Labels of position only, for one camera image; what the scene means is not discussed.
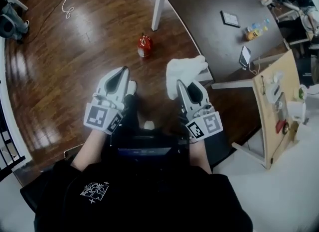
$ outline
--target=white mug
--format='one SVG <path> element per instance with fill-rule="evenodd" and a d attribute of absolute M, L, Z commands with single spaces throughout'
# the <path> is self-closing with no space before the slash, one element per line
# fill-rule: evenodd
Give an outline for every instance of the white mug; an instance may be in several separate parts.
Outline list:
<path fill-rule="evenodd" d="M 306 104 L 304 102 L 288 102 L 287 110 L 289 116 L 297 122 L 303 123 L 306 118 Z"/>

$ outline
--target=black t-shirt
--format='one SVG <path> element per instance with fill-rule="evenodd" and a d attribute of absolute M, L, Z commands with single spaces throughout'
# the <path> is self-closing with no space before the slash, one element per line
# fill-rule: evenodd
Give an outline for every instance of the black t-shirt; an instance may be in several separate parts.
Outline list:
<path fill-rule="evenodd" d="M 163 225 L 180 228 L 190 223 L 207 223 L 206 229 L 212 231 L 253 230 L 228 178 L 190 166 L 163 171 L 98 163 L 79 172 L 58 162 L 34 221 L 36 232 L 121 227 L 153 231 Z"/>

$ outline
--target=red object on floor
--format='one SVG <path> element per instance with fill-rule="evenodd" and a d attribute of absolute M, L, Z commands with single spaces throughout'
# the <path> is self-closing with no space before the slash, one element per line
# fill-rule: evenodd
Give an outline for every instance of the red object on floor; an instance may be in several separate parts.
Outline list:
<path fill-rule="evenodd" d="M 279 134 L 279 132 L 282 130 L 282 128 L 284 127 L 286 121 L 278 121 L 276 124 L 276 132 L 277 134 Z"/>
<path fill-rule="evenodd" d="M 138 53 L 140 57 L 147 57 L 151 54 L 153 48 L 153 41 L 150 37 L 142 33 L 138 42 Z"/>

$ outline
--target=wooden floor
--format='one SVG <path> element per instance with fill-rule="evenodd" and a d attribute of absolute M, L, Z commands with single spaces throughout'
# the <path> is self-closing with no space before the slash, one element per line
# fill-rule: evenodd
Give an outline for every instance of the wooden floor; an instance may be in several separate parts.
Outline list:
<path fill-rule="evenodd" d="M 168 4 L 152 32 L 155 0 L 67 0 L 65 9 L 75 7 L 70 19 L 61 11 L 62 0 L 22 1 L 29 7 L 23 15 L 30 21 L 29 34 L 23 45 L 7 41 L 5 52 L 11 105 L 33 157 L 25 170 L 37 175 L 85 141 L 90 131 L 83 126 L 85 105 L 100 78 L 119 66 L 127 66 L 138 84 L 142 116 L 167 131 L 178 127 L 177 103 L 166 93 L 166 65 L 198 53 Z M 155 43 L 149 59 L 137 54 L 142 32 Z M 209 94 L 230 142 L 244 141 L 260 127 L 252 90 L 210 89 Z M 32 179 L 24 174 L 17 172 L 22 184 Z"/>

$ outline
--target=person in white shirt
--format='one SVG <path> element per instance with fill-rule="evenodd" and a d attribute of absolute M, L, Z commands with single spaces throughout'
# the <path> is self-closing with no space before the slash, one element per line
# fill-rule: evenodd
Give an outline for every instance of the person in white shirt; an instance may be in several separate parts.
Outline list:
<path fill-rule="evenodd" d="M 293 33 L 287 38 L 288 42 L 294 40 L 296 35 L 303 34 L 305 31 L 313 32 L 315 35 L 319 33 L 319 11 L 314 6 L 302 8 L 303 15 L 295 20 L 287 20 L 279 22 L 279 28 L 294 29 Z"/>

